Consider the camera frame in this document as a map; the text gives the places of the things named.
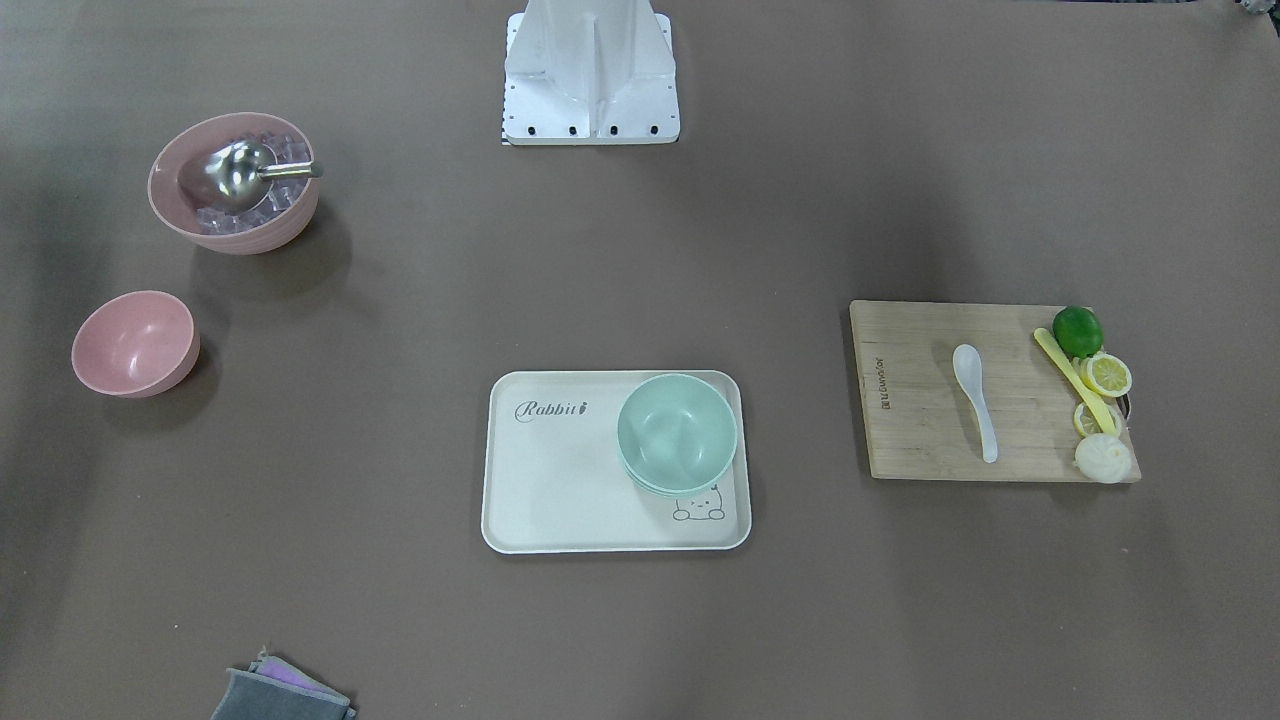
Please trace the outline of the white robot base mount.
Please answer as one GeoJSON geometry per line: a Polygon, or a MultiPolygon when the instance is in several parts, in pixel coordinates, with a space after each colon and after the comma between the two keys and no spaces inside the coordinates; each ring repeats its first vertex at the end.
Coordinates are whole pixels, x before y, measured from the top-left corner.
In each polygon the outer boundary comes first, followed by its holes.
{"type": "Polygon", "coordinates": [[[681,136],[671,19],[649,1],[530,1],[506,23],[500,140],[663,145],[681,136]]]}

